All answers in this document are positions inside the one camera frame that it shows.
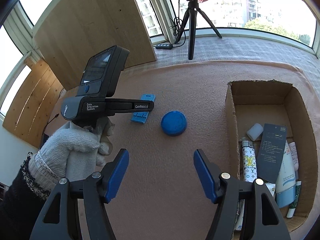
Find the black sleeved forearm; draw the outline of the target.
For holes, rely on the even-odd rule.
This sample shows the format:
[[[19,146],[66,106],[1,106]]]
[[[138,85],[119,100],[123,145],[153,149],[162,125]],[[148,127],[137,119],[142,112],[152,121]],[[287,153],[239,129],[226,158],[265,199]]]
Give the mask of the black sleeved forearm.
[[[1,239],[29,239],[50,195],[30,174],[28,156],[1,201]]]

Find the white knit gloved hand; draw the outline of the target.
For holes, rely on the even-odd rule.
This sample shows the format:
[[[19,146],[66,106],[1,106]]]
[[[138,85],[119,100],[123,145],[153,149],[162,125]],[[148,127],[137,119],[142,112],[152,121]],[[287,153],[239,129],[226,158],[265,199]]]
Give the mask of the white knit gloved hand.
[[[102,118],[94,131],[71,121],[65,123],[28,161],[24,178],[31,191],[47,199],[62,178],[82,180],[95,172],[97,166],[103,167],[105,157],[112,152],[108,137],[113,130],[109,118]]]

